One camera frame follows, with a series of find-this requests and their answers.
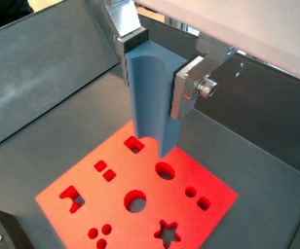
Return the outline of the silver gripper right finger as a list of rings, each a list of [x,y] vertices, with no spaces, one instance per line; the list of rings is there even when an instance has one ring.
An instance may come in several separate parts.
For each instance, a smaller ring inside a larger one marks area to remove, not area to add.
[[[171,117],[181,120],[193,109],[195,98],[213,96],[218,83],[211,73],[234,55],[237,48],[201,33],[197,40],[197,55],[175,72]]]

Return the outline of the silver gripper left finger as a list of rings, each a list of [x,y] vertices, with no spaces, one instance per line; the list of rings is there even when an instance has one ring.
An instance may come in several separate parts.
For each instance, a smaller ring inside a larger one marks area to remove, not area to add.
[[[99,0],[99,8],[112,31],[124,84],[128,85],[124,55],[148,40],[148,31],[140,25],[132,0]]]

